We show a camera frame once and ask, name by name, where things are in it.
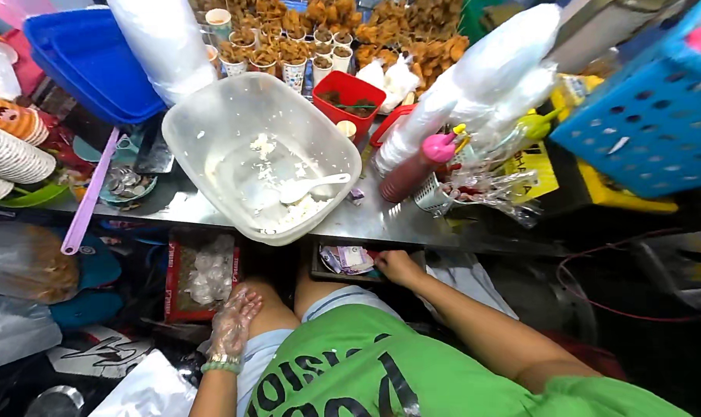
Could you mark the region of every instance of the green shirt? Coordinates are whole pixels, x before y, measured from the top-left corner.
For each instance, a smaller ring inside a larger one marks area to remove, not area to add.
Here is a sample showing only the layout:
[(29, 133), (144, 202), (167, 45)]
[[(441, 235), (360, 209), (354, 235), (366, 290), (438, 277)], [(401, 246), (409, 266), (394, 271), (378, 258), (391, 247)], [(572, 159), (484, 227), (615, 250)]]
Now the green shirt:
[(534, 395), (374, 307), (338, 307), (279, 347), (247, 407), (268, 416), (666, 417), (689, 414), (611, 378), (552, 378)]

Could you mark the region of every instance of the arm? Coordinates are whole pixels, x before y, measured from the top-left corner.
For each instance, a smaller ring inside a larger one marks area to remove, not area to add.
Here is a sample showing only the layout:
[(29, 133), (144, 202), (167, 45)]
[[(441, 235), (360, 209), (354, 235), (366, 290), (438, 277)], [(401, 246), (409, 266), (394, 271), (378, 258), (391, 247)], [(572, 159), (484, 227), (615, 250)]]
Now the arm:
[(600, 376), (548, 337), (426, 274), (404, 251), (383, 252), (376, 265), (392, 282), (433, 304), (488, 369), (532, 393), (542, 392), (554, 376)]
[[(261, 296), (247, 294), (247, 288), (236, 292), (214, 316), (210, 362), (231, 358), (239, 363), (247, 342), (250, 322), (262, 307)], [(203, 370), (189, 417), (235, 417), (237, 413), (237, 374), (222, 369)]]

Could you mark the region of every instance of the red box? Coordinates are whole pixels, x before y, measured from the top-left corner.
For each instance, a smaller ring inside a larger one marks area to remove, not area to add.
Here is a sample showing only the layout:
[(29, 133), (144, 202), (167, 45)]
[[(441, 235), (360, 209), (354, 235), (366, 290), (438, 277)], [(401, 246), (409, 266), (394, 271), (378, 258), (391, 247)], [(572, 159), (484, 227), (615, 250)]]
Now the red box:
[[(185, 232), (176, 230), (171, 232), (170, 241), (168, 242), (168, 271), (165, 275), (165, 321), (167, 323), (182, 322), (182, 321), (207, 321), (211, 320), (217, 312), (220, 303), (208, 304), (202, 306), (196, 301), (191, 300), (187, 292), (182, 289), (188, 282), (188, 275), (182, 276), (179, 273), (181, 270), (181, 253), (184, 248), (199, 247), (203, 244), (205, 236), (213, 240), (213, 234), (205, 232)], [(240, 263), (240, 248), (239, 243), (235, 240), (235, 248), (232, 257), (232, 285), (238, 283)]]
[[(371, 116), (361, 118), (345, 110), (341, 110), (317, 96), (318, 93), (326, 93), (332, 90), (336, 90), (340, 93), (340, 104), (342, 105), (354, 105), (360, 99), (368, 99), (376, 105), (376, 109), (374, 109)], [(315, 86), (314, 90), (312, 90), (312, 98), (314, 100), (314, 105), (333, 123), (337, 124), (342, 120), (353, 122), (353, 124), (356, 125), (356, 140), (354, 140), (354, 143), (358, 143), (368, 132), (371, 123), (374, 122), (374, 117), (376, 113), (379, 112), (379, 107), (384, 102), (384, 99), (387, 98), (387, 94), (366, 81), (359, 80), (352, 75), (348, 75), (342, 71), (332, 71)]]

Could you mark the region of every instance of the green bowl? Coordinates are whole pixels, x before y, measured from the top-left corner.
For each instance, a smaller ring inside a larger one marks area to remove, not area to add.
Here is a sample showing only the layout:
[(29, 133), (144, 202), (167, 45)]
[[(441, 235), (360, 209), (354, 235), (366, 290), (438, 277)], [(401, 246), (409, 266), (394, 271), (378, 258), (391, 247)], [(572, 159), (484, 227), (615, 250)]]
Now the green bowl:
[(49, 181), (48, 185), (45, 185), (35, 192), (22, 195), (21, 197), (4, 198), (3, 200), (0, 200), (0, 206), (9, 209), (21, 209), (23, 207), (31, 207), (33, 205), (47, 203), (49, 200), (59, 196), (67, 189), (67, 185), (57, 185), (56, 181), (52, 180)]

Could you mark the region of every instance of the stainless steel counter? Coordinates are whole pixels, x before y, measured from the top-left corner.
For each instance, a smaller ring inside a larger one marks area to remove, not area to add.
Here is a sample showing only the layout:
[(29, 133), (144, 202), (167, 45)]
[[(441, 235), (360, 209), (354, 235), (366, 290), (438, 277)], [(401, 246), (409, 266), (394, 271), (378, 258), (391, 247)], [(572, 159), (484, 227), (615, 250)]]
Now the stainless steel counter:
[[(341, 202), (310, 232), (311, 234), (360, 241), (404, 242), (476, 252), (517, 252), (555, 256), (565, 253), (555, 242), (536, 239), (519, 227), (511, 227), (506, 234), (494, 231), (493, 227), (497, 225), (483, 221), (466, 222), (470, 224), (452, 227), (446, 220), (433, 218), (430, 213), (422, 211), (411, 200), (400, 204), (389, 203), (383, 200), (377, 191), (379, 176), (371, 164), (366, 167), (365, 174), (366, 177), (356, 184), (365, 194), (362, 204), (356, 206), (347, 200)], [(50, 203), (45, 208), (75, 212), (77, 203), (69, 197), (67, 200)], [(131, 221), (233, 226), (230, 220), (218, 212), (198, 191), (179, 167), (168, 175), (161, 175), (158, 185), (152, 193), (142, 199), (142, 205), (138, 208), (121, 212), (118, 208), (99, 203), (96, 205), (95, 214)]]

